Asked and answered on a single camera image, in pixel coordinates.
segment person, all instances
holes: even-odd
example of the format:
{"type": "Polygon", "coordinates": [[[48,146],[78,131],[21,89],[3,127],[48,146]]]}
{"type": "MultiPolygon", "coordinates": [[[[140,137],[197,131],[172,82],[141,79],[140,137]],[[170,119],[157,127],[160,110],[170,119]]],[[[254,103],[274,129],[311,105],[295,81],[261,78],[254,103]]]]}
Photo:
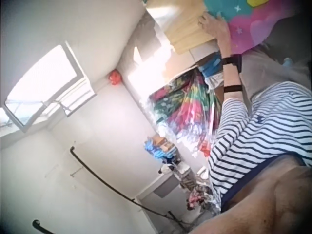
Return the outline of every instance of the person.
{"type": "MultiPolygon", "coordinates": [[[[206,12],[198,24],[217,39],[222,58],[232,56],[231,35],[220,14],[206,12]]],[[[282,66],[260,48],[243,54],[241,74],[236,65],[223,65],[227,91],[208,158],[221,214],[192,234],[292,233],[312,206],[309,70],[302,64],[282,66]]]]}

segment window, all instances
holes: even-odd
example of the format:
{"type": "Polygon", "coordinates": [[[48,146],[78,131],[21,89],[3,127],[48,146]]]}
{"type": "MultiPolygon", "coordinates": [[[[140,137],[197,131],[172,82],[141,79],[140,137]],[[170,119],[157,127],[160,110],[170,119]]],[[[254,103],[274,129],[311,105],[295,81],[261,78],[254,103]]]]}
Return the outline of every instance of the window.
{"type": "Polygon", "coordinates": [[[6,117],[2,118],[2,113],[1,121],[14,123],[26,132],[38,118],[48,119],[59,107],[70,116],[94,96],[88,78],[64,43],[48,52],[19,80],[4,103],[6,117]]]}

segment window frame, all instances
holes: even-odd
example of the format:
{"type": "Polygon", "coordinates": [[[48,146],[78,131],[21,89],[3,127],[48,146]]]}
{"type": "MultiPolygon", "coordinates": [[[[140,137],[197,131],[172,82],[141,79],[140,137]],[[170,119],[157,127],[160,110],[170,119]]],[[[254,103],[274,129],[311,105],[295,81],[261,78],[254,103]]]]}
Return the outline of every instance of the window frame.
{"type": "Polygon", "coordinates": [[[45,104],[43,104],[36,113],[34,113],[29,120],[27,121],[27,123],[24,125],[20,122],[20,120],[14,115],[14,113],[11,112],[11,110],[6,106],[5,102],[4,105],[2,106],[2,108],[4,109],[6,115],[9,117],[9,119],[19,128],[21,129],[24,133],[27,132],[27,130],[33,125],[33,123],[41,116],[41,114],[44,112],[44,110],[51,104],[53,103],[60,95],[62,95],[67,89],[69,89],[71,86],[73,86],[76,82],[78,82],[80,79],[84,78],[85,75],[82,71],[82,69],[80,68],[77,60],[74,57],[74,53],[72,51],[72,49],[70,48],[69,44],[67,42],[63,42],[58,44],[62,47],[62,49],[64,50],[67,59],[69,60],[70,64],[72,65],[75,73],[76,73],[76,77],[74,77],[73,79],[71,79],[68,83],[66,83],[63,87],[61,87],[58,91],[56,91],[46,102],[45,104]]]}

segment navy and white striped shirt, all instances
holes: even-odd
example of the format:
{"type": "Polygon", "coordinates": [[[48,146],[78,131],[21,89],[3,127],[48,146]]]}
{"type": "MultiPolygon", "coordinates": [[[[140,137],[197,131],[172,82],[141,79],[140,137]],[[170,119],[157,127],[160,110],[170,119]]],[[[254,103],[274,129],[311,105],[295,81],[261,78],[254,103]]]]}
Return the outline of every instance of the navy and white striped shirt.
{"type": "Polygon", "coordinates": [[[217,140],[208,159],[212,191],[221,210],[250,180],[282,155],[312,165],[312,94],[283,82],[266,89],[248,116],[243,102],[223,103],[217,140]]]}

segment blue cloth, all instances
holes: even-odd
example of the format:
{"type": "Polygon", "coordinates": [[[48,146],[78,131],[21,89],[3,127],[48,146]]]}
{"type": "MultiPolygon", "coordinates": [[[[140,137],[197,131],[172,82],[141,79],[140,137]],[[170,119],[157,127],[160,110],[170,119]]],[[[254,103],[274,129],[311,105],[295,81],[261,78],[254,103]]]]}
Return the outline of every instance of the blue cloth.
{"type": "Polygon", "coordinates": [[[203,66],[198,69],[203,74],[204,78],[208,78],[222,69],[222,58],[220,52],[216,53],[211,60],[205,63],[203,66]]]}

